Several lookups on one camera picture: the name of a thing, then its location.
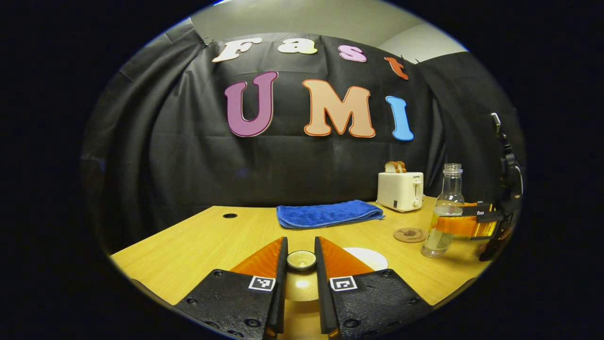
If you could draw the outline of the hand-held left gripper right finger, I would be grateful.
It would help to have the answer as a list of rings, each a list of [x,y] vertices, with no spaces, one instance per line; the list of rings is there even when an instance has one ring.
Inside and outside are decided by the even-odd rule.
[[[330,340],[375,340],[432,311],[394,270],[371,269],[320,236],[314,252],[321,333]]]

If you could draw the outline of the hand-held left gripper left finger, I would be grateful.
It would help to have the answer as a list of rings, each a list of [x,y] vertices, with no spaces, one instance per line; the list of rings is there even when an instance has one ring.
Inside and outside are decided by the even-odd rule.
[[[287,255],[280,237],[233,269],[210,271],[175,308],[231,338],[275,340],[285,328]]]

